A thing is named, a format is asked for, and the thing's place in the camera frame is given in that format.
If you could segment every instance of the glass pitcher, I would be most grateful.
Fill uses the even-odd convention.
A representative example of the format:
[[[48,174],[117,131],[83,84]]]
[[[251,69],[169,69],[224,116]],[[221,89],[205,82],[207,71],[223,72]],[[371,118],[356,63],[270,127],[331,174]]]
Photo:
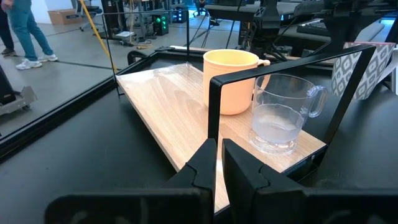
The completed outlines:
[[[327,96],[324,86],[316,86],[303,78],[284,74],[257,78],[249,134],[251,144],[261,152],[291,153],[305,121],[321,113]]]

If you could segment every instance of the wooden tray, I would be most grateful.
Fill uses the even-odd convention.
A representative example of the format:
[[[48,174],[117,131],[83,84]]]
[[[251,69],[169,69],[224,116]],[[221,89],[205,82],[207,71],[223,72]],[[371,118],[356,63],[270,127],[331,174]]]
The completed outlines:
[[[188,63],[118,77],[118,83],[178,171],[207,138],[208,108],[203,104],[202,72]],[[251,110],[221,116],[216,174],[215,211],[229,204],[221,165],[221,140],[230,138],[279,172],[325,146],[305,131],[289,155],[263,154],[248,141]]]

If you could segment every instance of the pitcher handle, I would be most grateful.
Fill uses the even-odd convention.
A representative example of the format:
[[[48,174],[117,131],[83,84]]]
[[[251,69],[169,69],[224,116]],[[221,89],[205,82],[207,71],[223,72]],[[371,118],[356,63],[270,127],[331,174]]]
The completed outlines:
[[[316,97],[319,93],[321,94],[321,96],[318,100],[315,110],[311,111],[308,114],[310,118],[314,118],[322,112],[323,106],[325,105],[326,99],[328,98],[328,90],[324,86],[315,86],[308,91],[308,95],[312,97]]]

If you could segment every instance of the legs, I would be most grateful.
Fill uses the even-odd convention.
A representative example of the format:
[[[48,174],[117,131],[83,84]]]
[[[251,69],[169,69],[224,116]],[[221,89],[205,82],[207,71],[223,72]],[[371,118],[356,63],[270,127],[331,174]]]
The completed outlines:
[[[45,38],[43,32],[37,26],[32,11],[29,11],[28,13],[27,28],[29,32],[35,37],[41,48],[43,49],[43,53],[45,55],[53,55],[54,52],[50,48],[49,43],[47,42],[47,38]]]
[[[30,38],[30,33],[27,28],[27,22],[29,19],[29,12],[18,11],[16,9],[9,10],[9,17],[11,20],[11,27],[17,35],[22,48],[25,51],[25,58],[36,62],[37,56],[35,49]]]
[[[0,37],[7,49],[14,51],[10,27],[8,26],[7,14],[0,7]]]
[[[30,34],[36,38],[45,55],[54,54],[43,32],[39,27],[37,27],[32,11],[29,10],[25,12],[12,9],[9,11],[9,17],[11,20],[12,29],[17,35],[22,48],[25,50],[25,58],[30,61],[37,61],[37,56],[32,39],[30,38]]]

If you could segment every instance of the sneaker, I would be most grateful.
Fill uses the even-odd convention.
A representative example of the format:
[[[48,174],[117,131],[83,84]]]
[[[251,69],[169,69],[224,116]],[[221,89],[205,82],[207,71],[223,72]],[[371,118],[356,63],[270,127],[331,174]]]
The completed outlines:
[[[11,50],[11,49],[4,49],[2,52],[1,52],[1,54],[3,55],[3,56],[16,56],[17,54],[15,53],[15,51],[14,50]]]
[[[43,55],[39,57],[40,62],[54,62],[58,60],[58,57],[55,54],[52,55]]]
[[[41,64],[39,61],[30,61],[27,60],[26,58],[22,60],[22,63],[20,63],[19,65],[16,65],[16,68],[18,70],[27,70],[27,69],[31,69],[31,68],[39,68],[41,67],[43,64]]]

